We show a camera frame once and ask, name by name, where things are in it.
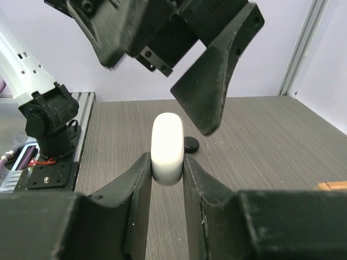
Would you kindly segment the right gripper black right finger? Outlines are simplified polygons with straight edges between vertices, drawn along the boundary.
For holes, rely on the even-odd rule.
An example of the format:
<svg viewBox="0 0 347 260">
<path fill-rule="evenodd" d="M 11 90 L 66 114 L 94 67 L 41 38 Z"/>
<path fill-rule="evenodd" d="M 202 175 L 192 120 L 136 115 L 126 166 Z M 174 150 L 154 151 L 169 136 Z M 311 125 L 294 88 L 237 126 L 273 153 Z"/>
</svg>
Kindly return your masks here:
<svg viewBox="0 0 347 260">
<path fill-rule="evenodd" d="M 233 191 L 187 154 L 190 259 L 346 259 L 346 193 Z"/>
</svg>

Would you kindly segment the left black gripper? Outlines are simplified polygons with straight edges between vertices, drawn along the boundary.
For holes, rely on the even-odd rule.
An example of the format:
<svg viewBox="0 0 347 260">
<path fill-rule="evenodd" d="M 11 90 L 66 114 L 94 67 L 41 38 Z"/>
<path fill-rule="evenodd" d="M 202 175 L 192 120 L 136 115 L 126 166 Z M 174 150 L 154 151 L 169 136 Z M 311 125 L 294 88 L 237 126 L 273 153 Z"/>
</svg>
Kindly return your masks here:
<svg viewBox="0 0 347 260">
<path fill-rule="evenodd" d="M 265 20 L 247 1 L 46 1 L 72 18 L 99 62 L 124 55 L 154 71 L 146 48 L 173 68 L 200 40 L 207 48 L 170 92 L 204 136 L 220 126 L 234 69 Z"/>
</svg>

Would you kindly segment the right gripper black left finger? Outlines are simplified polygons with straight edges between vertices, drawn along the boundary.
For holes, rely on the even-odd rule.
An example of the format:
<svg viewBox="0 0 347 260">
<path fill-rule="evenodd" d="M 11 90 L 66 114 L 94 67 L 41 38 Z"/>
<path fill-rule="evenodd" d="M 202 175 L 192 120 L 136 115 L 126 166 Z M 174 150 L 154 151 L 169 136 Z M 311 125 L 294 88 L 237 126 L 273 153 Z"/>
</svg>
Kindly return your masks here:
<svg viewBox="0 0 347 260">
<path fill-rule="evenodd" d="M 1 259 L 144 259 L 151 156 L 86 196 L 66 191 L 1 194 Z"/>
</svg>

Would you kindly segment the black earbud case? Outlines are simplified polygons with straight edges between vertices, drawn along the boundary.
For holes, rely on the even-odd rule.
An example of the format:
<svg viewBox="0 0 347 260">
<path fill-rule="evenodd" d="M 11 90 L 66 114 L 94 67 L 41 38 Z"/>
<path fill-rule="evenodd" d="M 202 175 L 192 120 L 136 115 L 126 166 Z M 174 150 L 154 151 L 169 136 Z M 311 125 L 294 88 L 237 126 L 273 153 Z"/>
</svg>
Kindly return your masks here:
<svg viewBox="0 0 347 260">
<path fill-rule="evenodd" d="M 184 152 L 188 154 L 194 154 L 200 147 L 199 141 L 192 136 L 184 137 Z"/>
</svg>

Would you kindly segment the white earbud case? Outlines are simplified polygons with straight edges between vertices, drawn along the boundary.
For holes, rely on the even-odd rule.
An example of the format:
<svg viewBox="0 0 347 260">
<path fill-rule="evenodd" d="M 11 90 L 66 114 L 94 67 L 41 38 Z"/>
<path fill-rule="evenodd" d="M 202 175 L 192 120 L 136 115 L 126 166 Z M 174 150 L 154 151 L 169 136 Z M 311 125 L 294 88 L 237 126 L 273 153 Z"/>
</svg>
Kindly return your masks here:
<svg viewBox="0 0 347 260">
<path fill-rule="evenodd" d="M 152 126 L 151 166 L 154 180 L 162 186 L 176 185 L 182 176 L 184 129 L 175 113 L 158 115 Z"/>
</svg>

